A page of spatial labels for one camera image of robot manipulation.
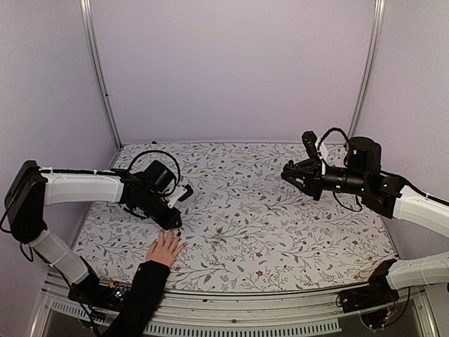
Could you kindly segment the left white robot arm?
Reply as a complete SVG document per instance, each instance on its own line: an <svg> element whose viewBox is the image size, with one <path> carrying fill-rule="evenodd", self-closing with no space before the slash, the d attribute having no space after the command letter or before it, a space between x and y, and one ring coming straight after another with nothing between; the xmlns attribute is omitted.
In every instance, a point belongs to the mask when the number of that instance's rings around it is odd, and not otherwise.
<svg viewBox="0 0 449 337"><path fill-rule="evenodd" d="M43 168L35 161L23 163L4 198L1 220L11 234L31 252L36 252L51 267L59 270L90 305L104 299L104 289L89 264L71 250L43 219L47 206L67 203L105 202L123 205L137 218L150 218L164 230L181 227L178 202L193 193L182 185L180 174L159 161L136 173L129 169L108 171Z"/></svg>

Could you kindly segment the metal table front rail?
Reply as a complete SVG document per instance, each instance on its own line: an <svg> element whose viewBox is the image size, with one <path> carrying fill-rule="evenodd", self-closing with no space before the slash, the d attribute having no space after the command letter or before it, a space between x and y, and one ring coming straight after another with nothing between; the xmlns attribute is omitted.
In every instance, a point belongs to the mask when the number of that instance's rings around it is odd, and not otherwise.
<svg viewBox="0 0 449 337"><path fill-rule="evenodd" d="M165 294L146 336L442 336L422 287L397 303L344 312L339 289Z"/></svg>

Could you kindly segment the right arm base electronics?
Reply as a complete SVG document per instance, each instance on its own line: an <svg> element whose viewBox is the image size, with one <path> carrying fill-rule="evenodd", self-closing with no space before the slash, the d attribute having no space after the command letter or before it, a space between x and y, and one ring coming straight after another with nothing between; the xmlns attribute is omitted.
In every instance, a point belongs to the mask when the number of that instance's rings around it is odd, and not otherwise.
<svg viewBox="0 0 449 337"><path fill-rule="evenodd" d="M408 288L405 304L402 311L398 313L399 292L392 289L387 282L389 268L396 262L398 262L396 259L381 262L369 276L367 285L339 292L335 299L335 305L342 308L343 313L384 306L384 309L359 315L362 325L372 332L383 330L397 323L408 309L411 288Z"/></svg>

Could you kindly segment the aluminium frame post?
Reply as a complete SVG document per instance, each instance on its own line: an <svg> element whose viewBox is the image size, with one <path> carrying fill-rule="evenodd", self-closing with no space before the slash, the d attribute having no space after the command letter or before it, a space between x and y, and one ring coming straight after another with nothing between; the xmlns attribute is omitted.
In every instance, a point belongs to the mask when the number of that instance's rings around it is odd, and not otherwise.
<svg viewBox="0 0 449 337"><path fill-rule="evenodd" d="M349 124L349 130L347 132L347 135L350 138L354 137L357 134L358 128L361 123L363 110L366 104L366 99L368 97L369 86L373 75L373 70L375 68L375 61L382 34L385 6L385 0L374 1L373 19L370 30L370 38L368 42L368 52L366 55L365 65L363 67L361 83L358 89L354 111Z"/></svg>
<svg viewBox="0 0 449 337"><path fill-rule="evenodd" d="M80 0L79 4L81 9L81 20L86 35L86 42L88 45L88 52L91 58L95 82L98 87L100 101L102 103L102 108L105 114L105 119L107 122L109 132L111 133L114 145L118 150L120 150L123 147L123 143L119 135L119 128L117 126L116 119L113 113L110 95L101 64L100 52L95 33L95 25L93 20L91 1Z"/></svg>

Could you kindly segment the person's bare hand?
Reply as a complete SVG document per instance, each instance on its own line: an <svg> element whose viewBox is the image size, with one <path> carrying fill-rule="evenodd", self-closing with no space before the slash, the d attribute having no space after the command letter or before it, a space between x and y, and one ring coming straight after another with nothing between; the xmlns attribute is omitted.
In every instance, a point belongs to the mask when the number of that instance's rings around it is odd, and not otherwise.
<svg viewBox="0 0 449 337"><path fill-rule="evenodd" d="M146 261L153 261L172 268L186 246L186 244L180 244L180 235L175 234L173 230L167 232L162 230L159 233L159 238L150 246Z"/></svg>

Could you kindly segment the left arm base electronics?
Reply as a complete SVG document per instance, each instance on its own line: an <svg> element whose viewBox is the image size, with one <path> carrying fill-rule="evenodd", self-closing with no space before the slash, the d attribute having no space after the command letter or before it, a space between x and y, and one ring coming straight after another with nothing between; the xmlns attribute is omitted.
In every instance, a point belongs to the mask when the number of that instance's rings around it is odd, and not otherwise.
<svg viewBox="0 0 449 337"><path fill-rule="evenodd" d="M88 318L88 326L91 331L100 336L95 319L102 322L106 319L106 314L97 312L95 308L120 311L123 307L123 301L128 297L130 291L129 285L120 282L102 284L98 276L89 271L87 276L78 284L70 282L64 274L61 274L65 283L69 287L69 299L76 301Z"/></svg>

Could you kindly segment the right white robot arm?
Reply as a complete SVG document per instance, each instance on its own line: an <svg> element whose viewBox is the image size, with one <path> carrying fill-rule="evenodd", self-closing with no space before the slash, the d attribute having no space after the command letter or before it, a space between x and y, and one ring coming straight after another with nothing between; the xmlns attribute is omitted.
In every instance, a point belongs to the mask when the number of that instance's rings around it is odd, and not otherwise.
<svg viewBox="0 0 449 337"><path fill-rule="evenodd" d="M366 137L346 141L343 167L329 166L322 142L307 131L302 136L308 159L289 161L282 179L318 201L323 191L347 193L358 203L386 218L405 220L448 236L448 202L425 193L404 177L381 169L380 144ZM363 300L379 305L390 291L412 286L448 283L448 253L412 260L391 259L382 262L371 274Z"/></svg>

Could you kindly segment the floral patterned table mat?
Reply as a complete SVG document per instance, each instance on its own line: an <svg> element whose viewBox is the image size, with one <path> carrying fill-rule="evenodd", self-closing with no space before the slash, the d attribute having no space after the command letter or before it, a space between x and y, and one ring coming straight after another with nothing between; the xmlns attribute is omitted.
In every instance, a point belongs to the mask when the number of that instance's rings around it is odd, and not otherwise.
<svg viewBox="0 0 449 337"><path fill-rule="evenodd" d="M167 286L182 291L262 293L327 289L368 280L396 250L382 219L354 211L351 195L314 201L281 178L300 144L127 145L115 167L157 159L182 174L193 195L178 204L181 240Z"/></svg>

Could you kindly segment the black sleeved forearm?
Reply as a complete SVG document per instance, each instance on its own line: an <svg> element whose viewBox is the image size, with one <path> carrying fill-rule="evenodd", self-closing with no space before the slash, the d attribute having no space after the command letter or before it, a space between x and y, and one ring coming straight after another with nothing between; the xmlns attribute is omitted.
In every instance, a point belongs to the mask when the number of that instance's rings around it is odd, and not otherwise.
<svg viewBox="0 0 449 337"><path fill-rule="evenodd" d="M141 263L118 316L102 336L141 336L159 305L170 268L155 261Z"/></svg>

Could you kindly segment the right aluminium frame post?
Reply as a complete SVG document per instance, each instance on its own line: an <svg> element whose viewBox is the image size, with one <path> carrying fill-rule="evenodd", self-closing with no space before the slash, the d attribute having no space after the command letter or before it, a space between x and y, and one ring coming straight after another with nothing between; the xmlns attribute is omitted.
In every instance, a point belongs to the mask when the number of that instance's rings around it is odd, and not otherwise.
<svg viewBox="0 0 449 337"><path fill-rule="evenodd" d="M358 128L361 123L363 110L366 104L366 99L368 97L369 86L373 75L373 70L375 68L375 61L382 34L385 6L385 0L374 1L373 19L370 30L370 38L368 42L368 52L366 55L365 65L363 67L361 83L358 89L354 111L349 124L349 130L347 132L347 135L350 138L354 137L357 134Z"/></svg>

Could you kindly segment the left aluminium frame post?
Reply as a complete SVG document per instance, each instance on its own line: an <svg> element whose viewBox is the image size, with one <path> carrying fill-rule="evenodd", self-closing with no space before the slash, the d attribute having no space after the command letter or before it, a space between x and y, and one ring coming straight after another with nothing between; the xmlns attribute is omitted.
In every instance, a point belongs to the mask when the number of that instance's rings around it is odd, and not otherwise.
<svg viewBox="0 0 449 337"><path fill-rule="evenodd" d="M91 58L95 82L98 87L100 101L102 103L102 108L105 114L105 119L107 122L109 132L111 133L114 145L118 150L120 150L123 147L123 143L119 135L119 128L117 126L116 119L113 113L110 95L101 64L100 52L95 33L95 25L93 20L91 1L80 0L79 4L81 9L81 20L86 35L86 42L88 45L88 52Z"/></svg>

